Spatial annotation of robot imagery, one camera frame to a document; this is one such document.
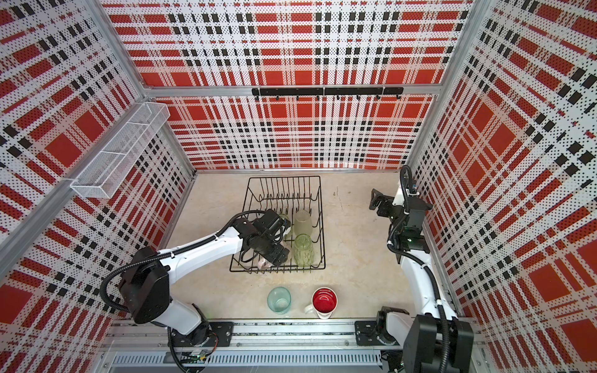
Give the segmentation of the green ribbed glass cup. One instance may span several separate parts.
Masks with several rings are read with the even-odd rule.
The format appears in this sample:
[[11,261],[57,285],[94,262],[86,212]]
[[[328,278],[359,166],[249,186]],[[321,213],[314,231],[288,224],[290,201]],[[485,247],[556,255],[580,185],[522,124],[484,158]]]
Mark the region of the green ribbed glass cup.
[[282,238],[287,239],[292,233],[292,220],[286,214],[280,214],[279,216],[283,220],[284,232]]

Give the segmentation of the pale green frosted glass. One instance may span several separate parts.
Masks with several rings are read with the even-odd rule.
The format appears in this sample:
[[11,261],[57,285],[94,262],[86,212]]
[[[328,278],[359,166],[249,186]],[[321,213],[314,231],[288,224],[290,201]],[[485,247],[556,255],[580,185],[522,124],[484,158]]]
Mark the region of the pale green frosted glass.
[[312,217],[306,210],[299,210],[293,215],[293,232],[295,236],[311,236],[313,231]]

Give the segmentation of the teal glass cup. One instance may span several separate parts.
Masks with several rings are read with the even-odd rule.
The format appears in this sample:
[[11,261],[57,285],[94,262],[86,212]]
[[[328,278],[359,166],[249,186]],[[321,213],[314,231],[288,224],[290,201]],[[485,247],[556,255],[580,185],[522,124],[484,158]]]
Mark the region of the teal glass cup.
[[292,304],[290,291],[284,287],[276,287],[267,296],[267,305],[270,311],[277,314],[285,314]]

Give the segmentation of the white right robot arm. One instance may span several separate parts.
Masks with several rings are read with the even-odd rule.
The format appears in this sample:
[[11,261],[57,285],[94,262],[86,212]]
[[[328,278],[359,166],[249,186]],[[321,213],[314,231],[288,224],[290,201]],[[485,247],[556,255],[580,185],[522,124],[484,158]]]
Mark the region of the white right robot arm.
[[474,346],[471,325],[459,320],[440,289],[423,235],[432,206],[409,191],[391,197],[373,189],[369,209],[390,219],[389,251],[407,277],[416,315],[383,308],[378,334],[402,347],[405,372],[468,372]]

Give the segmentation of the red interior white mug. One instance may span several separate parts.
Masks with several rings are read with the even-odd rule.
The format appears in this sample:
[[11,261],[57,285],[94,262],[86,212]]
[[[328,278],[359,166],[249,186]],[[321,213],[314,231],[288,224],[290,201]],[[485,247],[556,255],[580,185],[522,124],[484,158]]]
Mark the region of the red interior white mug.
[[321,320],[328,320],[338,305],[336,292],[328,287],[321,287],[312,294],[311,303],[305,307],[304,313],[315,314]]

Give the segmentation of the clear green glass tumbler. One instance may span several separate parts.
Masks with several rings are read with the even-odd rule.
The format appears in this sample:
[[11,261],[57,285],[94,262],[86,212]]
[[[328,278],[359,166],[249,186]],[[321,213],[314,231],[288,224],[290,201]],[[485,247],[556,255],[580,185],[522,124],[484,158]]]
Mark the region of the clear green glass tumbler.
[[292,245],[294,262],[298,267],[310,267],[314,261],[313,242],[309,235],[298,235]]

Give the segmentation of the lavender ceramic mug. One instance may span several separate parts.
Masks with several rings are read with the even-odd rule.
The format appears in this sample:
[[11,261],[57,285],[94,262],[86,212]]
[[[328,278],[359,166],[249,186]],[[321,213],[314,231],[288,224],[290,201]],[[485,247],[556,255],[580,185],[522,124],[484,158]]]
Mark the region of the lavender ceramic mug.
[[275,265],[272,264],[269,260],[267,260],[264,256],[261,256],[259,261],[257,262],[257,269],[259,271],[270,270],[274,268]]

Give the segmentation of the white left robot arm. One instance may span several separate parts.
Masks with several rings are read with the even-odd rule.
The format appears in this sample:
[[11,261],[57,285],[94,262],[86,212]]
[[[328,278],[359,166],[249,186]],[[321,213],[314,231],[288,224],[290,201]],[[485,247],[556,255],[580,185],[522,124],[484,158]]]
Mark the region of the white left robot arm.
[[216,233],[187,244],[155,252],[139,250],[118,273],[118,290],[124,310],[138,324],[153,323],[170,328],[173,346],[199,346],[217,333],[198,306],[184,303],[170,293],[171,287],[196,270],[225,256],[252,251],[278,267],[289,257],[282,239],[292,223],[275,211],[244,211],[232,217]]

